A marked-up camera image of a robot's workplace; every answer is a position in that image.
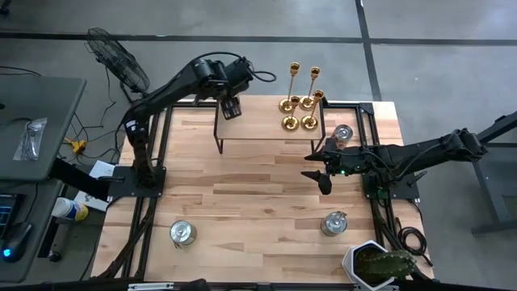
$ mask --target cactus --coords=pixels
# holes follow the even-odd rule
[[[367,282],[407,276],[415,269],[415,265],[416,260],[407,251],[384,253],[366,248],[360,250],[355,257],[355,273]]]

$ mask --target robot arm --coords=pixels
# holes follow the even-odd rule
[[[194,59],[166,85],[135,102],[124,115],[122,124],[133,147],[135,160],[132,166],[138,183],[147,188],[156,183],[154,168],[147,154],[149,118],[153,114],[186,96],[195,95],[195,104],[212,97],[220,103],[225,119],[235,118],[242,114],[235,96],[246,90],[251,80],[253,71],[244,57],[239,57],[230,65],[224,65],[221,61]]]
[[[475,134],[467,129],[412,145],[352,146],[338,150],[333,139],[327,138],[318,152],[305,157],[309,161],[325,163],[325,172],[302,172],[318,182],[322,194],[330,194],[330,176],[353,175],[373,171],[377,184],[388,186],[405,175],[433,167],[447,161],[476,162],[486,153]]]

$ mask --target metal can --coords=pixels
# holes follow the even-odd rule
[[[196,237],[197,229],[186,221],[177,221],[170,228],[170,238],[177,248],[193,243]]]
[[[341,124],[336,126],[331,138],[335,140],[338,149],[342,150],[347,147],[347,144],[352,139],[352,136],[354,136],[354,132],[350,126]]]
[[[347,214],[343,211],[332,212],[322,219],[320,228],[326,236],[336,236],[345,232],[348,226]]]

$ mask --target potted plant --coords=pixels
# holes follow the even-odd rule
[[[415,265],[416,260],[409,252],[387,251],[372,240],[350,247],[343,259],[350,280],[371,291],[390,284],[396,277],[411,274]]]

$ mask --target gray floor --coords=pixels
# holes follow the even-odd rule
[[[508,0],[364,0],[364,9],[371,37],[517,38],[513,16],[517,2]],[[119,34],[361,36],[353,0],[15,0],[11,10],[9,18],[0,19],[0,30],[77,33],[100,26]],[[330,99],[372,100],[361,44],[132,41],[123,45],[137,57],[153,88],[192,57],[229,50],[247,56],[257,69],[279,75],[279,81],[272,84],[254,81],[251,94],[285,94],[286,68],[296,60],[302,68],[322,68],[317,87]],[[372,51],[382,99],[395,102],[406,144],[455,128],[477,132],[517,109],[515,46],[373,45]],[[98,124],[110,103],[104,68],[86,51],[84,41],[0,40],[0,65],[87,79],[78,109],[85,125]],[[300,80],[295,92],[305,93],[309,82]],[[128,107],[112,76],[111,97],[117,104],[107,115],[104,129],[88,131],[90,139],[113,130]],[[110,135],[92,142],[87,153],[101,154],[112,146]],[[61,153],[70,156],[66,148]],[[470,234],[471,227],[490,219],[473,167],[459,162],[434,167],[418,186],[436,277],[449,283],[517,289],[513,252],[517,232]],[[78,237],[66,243],[65,259],[58,264],[38,261],[26,283],[77,280],[95,246],[92,237],[97,238],[99,232],[100,226],[76,226]]]

